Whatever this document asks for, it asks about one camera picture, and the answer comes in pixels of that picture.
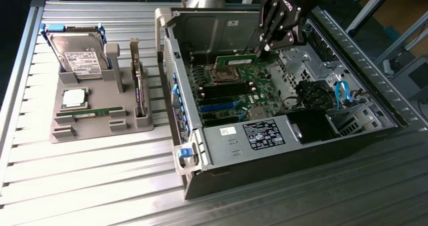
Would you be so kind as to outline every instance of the cpu socket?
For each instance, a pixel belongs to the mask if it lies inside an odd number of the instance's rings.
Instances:
[[[213,68],[211,72],[213,82],[216,82],[217,84],[240,81],[240,74],[236,67]]]

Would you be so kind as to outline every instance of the green circuit board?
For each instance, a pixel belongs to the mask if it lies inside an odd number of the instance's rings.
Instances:
[[[209,122],[223,118],[240,117],[240,121],[252,120],[249,116],[249,109],[253,107],[264,106],[268,117],[275,116],[280,109],[281,103],[279,100],[279,90],[272,83],[271,78],[267,75],[271,73],[272,63],[257,63],[248,65],[237,65],[233,70],[239,74],[240,82],[252,81],[256,85],[256,91],[244,94],[231,96],[236,102],[235,109],[216,110],[211,112],[203,112],[201,102],[204,98],[201,97],[198,91],[203,85],[215,85],[213,81],[213,65],[200,65],[188,67],[188,78],[190,85],[193,87],[194,101],[198,108],[200,117],[205,126],[209,126]]]

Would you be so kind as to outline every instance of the barcode sticker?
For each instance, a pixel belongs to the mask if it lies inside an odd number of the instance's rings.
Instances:
[[[66,58],[77,75],[101,74],[102,68],[96,52],[66,52]]]
[[[225,128],[221,128],[220,130],[221,130],[223,136],[236,134],[236,127],[225,127]]]
[[[237,27],[240,25],[240,21],[228,21],[229,27]]]

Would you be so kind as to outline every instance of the blue drive bracket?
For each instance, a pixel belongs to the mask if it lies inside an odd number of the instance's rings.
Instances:
[[[102,24],[100,23],[97,27],[87,27],[90,28],[97,28],[100,34],[101,34],[101,40],[104,45],[108,43],[108,38],[106,38],[106,29],[102,26]],[[67,33],[67,27],[65,24],[50,24],[49,29],[47,29],[47,25],[45,23],[41,24],[41,28],[39,28],[39,32],[49,44],[50,47],[53,47],[47,33]],[[108,58],[109,61],[109,69],[113,68],[113,61],[110,60],[110,58]]]

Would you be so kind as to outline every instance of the power supply label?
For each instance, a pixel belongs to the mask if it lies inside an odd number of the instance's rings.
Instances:
[[[253,150],[275,147],[287,143],[275,120],[249,123],[243,125],[243,127]]]

